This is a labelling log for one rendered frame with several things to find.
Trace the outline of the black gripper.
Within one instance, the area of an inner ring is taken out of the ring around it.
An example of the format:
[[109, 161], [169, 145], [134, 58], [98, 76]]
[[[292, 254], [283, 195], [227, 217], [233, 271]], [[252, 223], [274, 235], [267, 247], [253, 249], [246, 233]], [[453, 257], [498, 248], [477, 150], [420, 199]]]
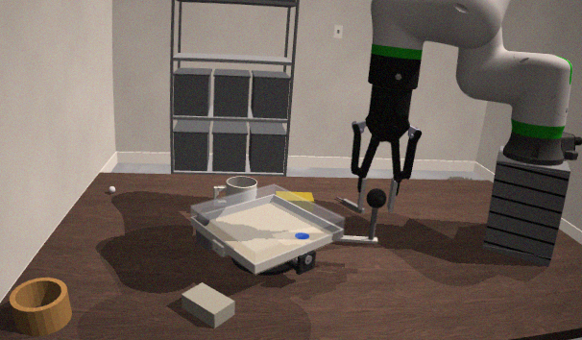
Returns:
[[[367, 182], [367, 174], [376, 153], [379, 142], [391, 143], [393, 175], [391, 180], [387, 208], [393, 212], [396, 196], [399, 194], [401, 180], [410, 179], [417, 142], [422, 132], [410, 126], [408, 116], [410, 110], [412, 89], [396, 90], [372, 85], [369, 114], [365, 121], [352, 122], [354, 132], [352, 145], [351, 170], [358, 178], [358, 209], [362, 210]], [[398, 117], [390, 117], [398, 116]], [[372, 134], [369, 147], [359, 168], [361, 134], [368, 127]], [[400, 138], [408, 131], [407, 149], [403, 170], [400, 172]], [[362, 168], [362, 169], [361, 169]], [[406, 170], [405, 170], [406, 168]]]

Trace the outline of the grey metal mug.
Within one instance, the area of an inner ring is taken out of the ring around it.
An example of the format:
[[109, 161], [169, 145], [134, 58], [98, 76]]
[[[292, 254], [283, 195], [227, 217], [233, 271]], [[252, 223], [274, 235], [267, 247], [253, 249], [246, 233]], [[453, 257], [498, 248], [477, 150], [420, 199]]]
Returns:
[[[238, 187], [249, 187], [249, 188], [238, 188]], [[218, 199], [219, 191], [226, 191], [226, 196], [229, 196], [232, 194], [244, 192], [255, 188], [257, 188], [257, 180], [253, 178], [244, 176], [231, 177], [227, 179], [226, 185], [213, 186], [213, 200]]]

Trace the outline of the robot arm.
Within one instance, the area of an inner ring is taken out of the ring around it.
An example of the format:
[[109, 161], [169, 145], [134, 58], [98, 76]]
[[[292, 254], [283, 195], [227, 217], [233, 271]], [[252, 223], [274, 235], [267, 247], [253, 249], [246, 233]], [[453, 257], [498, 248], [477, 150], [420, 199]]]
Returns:
[[504, 49], [500, 26], [510, 1], [372, 0], [368, 82], [416, 89], [425, 41], [459, 47], [460, 89], [471, 98], [512, 107], [512, 132], [503, 148], [507, 158], [544, 166], [577, 160], [575, 145], [582, 138], [563, 132], [572, 65], [550, 54]]

